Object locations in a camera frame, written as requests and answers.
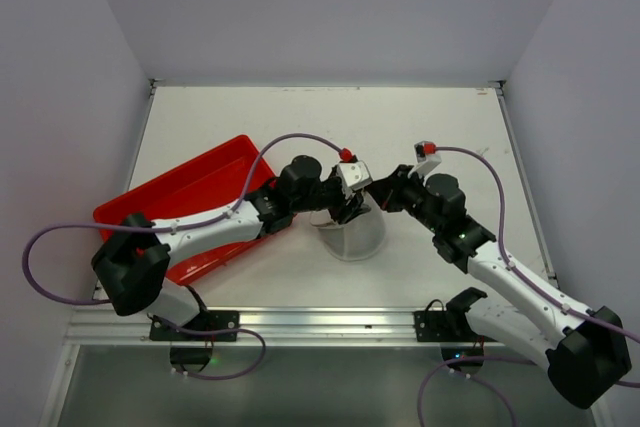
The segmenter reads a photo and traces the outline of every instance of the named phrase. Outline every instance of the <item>table surface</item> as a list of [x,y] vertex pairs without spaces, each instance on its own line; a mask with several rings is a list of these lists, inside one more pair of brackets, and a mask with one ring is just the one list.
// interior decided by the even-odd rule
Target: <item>table surface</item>
[[[507,200],[507,248],[546,277],[542,251],[493,89],[159,87],[133,172],[134,188],[229,140],[247,134],[258,148],[289,132],[323,136],[364,160],[374,178],[415,163],[413,144],[466,147],[498,171]],[[289,140],[265,158],[278,173],[307,154],[323,164],[335,152],[310,140]],[[493,232],[495,183],[482,164],[443,153],[437,172],[459,179],[469,213]],[[193,286],[218,307],[419,307],[447,301],[470,286],[491,289],[445,263],[430,233],[406,213],[385,215],[387,240],[372,258],[332,257],[299,215],[293,226],[209,273]]]

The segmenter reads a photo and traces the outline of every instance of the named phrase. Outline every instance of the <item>red plastic container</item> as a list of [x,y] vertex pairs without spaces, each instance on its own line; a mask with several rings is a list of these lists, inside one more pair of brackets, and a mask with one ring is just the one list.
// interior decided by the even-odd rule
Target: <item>red plastic container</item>
[[[257,156],[251,139],[240,135],[101,205],[93,212],[93,218],[119,224],[135,212],[153,220],[215,209],[238,198]],[[259,188],[274,176],[261,159],[249,190]],[[100,234],[106,240],[111,231],[101,230]],[[167,277],[180,285],[190,284],[259,242],[262,240],[229,244],[196,255],[172,267]]]

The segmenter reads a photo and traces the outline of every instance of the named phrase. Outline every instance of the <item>gray floor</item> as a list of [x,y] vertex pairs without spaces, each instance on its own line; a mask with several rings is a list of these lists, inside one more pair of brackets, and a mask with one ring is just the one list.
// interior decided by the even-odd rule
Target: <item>gray floor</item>
[[[256,353],[220,348],[205,372],[230,373]],[[412,427],[418,386],[437,355],[423,348],[273,348],[242,379],[204,382],[171,375],[165,347],[85,347],[59,425]],[[479,375],[506,394],[520,427],[594,425],[537,367],[493,363]],[[446,372],[427,387],[423,405],[428,426],[510,425],[496,396]]]

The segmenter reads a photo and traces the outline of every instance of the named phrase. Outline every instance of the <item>white wall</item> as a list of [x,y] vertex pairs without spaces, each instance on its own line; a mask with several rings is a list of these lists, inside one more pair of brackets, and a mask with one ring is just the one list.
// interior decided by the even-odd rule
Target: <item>white wall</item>
[[552,0],[109,0],[152,77],[218,84],[486,84]]
[[[22,245],[121,191],[148,84],[106,0],[0,0],[0,423],[37,425],[69,311],[22,278]],[[37,278],[88,296],[94,232],[52,235]]]
[[[562,287],[640,332],[640,0],[555,0],[507,105]],[[630,345],[640,380],[640,349]],[[608,396],[638,425],[638,391]]]

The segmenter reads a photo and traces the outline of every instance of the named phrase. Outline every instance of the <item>white table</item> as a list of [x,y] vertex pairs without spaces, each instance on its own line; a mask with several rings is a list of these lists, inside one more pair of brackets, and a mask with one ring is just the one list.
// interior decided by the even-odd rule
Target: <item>white table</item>
[[[546,276],[507,128],[493,89],[159,87],[151,107],[131,187],[216,145],[247,134],[258,148],[276,136],[308,132],[348,147],[374,178],[415,163],[413,144],[472,149],[504,183],[507,247]],[[335,152],[309,140],[289,140],[266,155],[276,174],[298,154],[320,160],[325,173]],[[498,196],[488,171],[462,154],[445,153],[439,172],[459,179],[470,214],[493,232]],[[387,214],[388,239],[373,258],[343,263],[323,247],[307,215],[288,231],[233,259],[194,284],[209,306],[380,309],[447,301],[485,285],[445,263],[430,233],[406,213]]]

